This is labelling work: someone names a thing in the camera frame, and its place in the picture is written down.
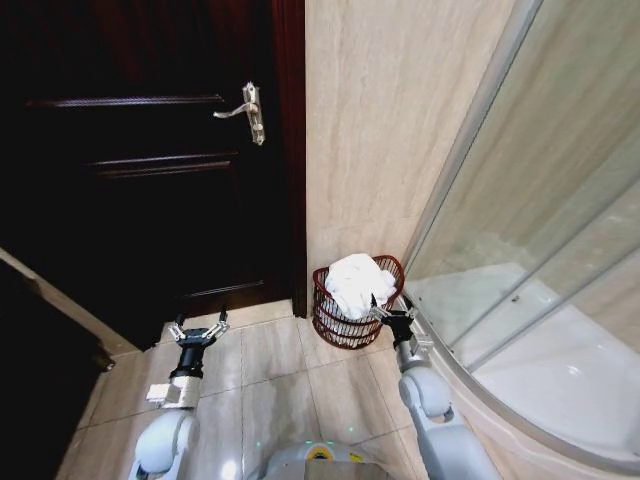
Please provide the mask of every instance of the white towel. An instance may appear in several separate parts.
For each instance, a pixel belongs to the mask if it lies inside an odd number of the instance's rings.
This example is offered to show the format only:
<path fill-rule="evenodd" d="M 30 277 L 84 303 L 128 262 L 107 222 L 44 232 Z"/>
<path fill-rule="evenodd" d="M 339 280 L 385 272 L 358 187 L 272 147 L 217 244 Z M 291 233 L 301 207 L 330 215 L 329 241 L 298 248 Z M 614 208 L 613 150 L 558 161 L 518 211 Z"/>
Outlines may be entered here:
<path fill-rule="evenodd" d="M 367 316 L 371 295 L 382 306 L 396 292 L 396 279 L 366 253 L 356 253 L 332 263 L 324 286 L 340 307 L 342 314 L 357 320 Z"/>

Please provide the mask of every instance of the door frame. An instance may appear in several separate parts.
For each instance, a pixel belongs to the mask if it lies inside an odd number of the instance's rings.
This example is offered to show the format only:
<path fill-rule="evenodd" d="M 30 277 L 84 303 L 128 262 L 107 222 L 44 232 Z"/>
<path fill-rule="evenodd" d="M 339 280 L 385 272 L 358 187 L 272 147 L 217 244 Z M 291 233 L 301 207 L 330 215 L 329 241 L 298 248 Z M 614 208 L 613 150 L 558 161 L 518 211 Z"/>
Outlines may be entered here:
<path fill-rule="evenodd" d="M 271 0 L 291 241 L 292 307 L 307 315 L 307 173 L 304 0 Z"/>

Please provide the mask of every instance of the shower door frame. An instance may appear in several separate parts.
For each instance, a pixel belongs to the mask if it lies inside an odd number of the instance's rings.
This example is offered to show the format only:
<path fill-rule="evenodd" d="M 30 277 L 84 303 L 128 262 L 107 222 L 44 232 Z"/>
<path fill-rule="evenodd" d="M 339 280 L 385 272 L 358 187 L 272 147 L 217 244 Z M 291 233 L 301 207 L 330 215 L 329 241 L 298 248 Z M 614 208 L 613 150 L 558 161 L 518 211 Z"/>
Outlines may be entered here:
<path fill-rule="evenodd" d="M 471 147 L 482 127 L 489 110 L 504 82 L 511 65 L 527 36 L 540 6 L 544 0 L 516 0 L 507 20 L 496 49 L 489 61 L 469 110 L 458 131 L 449 155 L 429 197 L 421 219 L 409 243 L 410 248 L 403 258 L 402 264 L 407 272 L 414 263 L 420 247 L 424 243 L 433 226 L 442 205 L 444 204 L 453 183 L 460 172 Z M 406 291 L 414 305 L 417 303 Z M 509 424 L 555 452 L 576 460 L 584 465 L 595 467 L 611 473 L 623 475 L 638 475 L 640 461 L 619 461 L 597 455 L 584 450 L 562 438 L 542 429 L 536 424 L 503 403 L 469 372 L 452 353 L 449 345 L 442 339 L 432 324 L 419 313 L 416 317 L 419 326 L 434 340 L 434 347 L 445 363 L 471 392 L 478 397 L 493 412 Z"/>

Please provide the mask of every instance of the door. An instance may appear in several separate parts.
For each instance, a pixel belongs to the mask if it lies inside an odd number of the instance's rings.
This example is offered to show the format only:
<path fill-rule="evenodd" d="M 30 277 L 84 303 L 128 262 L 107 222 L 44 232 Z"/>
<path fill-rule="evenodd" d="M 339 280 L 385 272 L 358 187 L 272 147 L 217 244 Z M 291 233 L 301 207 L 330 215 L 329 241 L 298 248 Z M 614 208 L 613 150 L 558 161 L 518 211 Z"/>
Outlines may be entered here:
<path fill-rule="evenodd" d="M 141 348 L 291 296 L 267 1 L 4 2 L 0 244 Z M 247 115 L 213 113 L 260 90 Z"/>

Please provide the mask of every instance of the door handle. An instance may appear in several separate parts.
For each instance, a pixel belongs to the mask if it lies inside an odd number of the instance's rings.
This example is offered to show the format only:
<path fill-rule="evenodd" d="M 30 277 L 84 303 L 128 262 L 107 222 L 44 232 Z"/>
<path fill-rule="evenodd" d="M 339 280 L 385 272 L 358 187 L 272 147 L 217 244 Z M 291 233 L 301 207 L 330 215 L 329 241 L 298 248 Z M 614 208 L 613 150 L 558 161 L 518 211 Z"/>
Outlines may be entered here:
<path fill-rule="evenodd" d="M 230 112 L 213 112 L 215 118 L 230 118 L 235 117 L 243 112 L 247 114 L 249 120 L 249 127 L 251 128 L 251 136 L 253 137 L 253 143 L 262 145 L 265 140 L 264 135 L 264 123 L 262 123 L 262 108 L 260 105 L 260 94 L 258 93 L 258 87 L 249 82 L 242 87 L 242 96 L 244 97 L 244 103 L 238 108 L 231 110 Z"/>

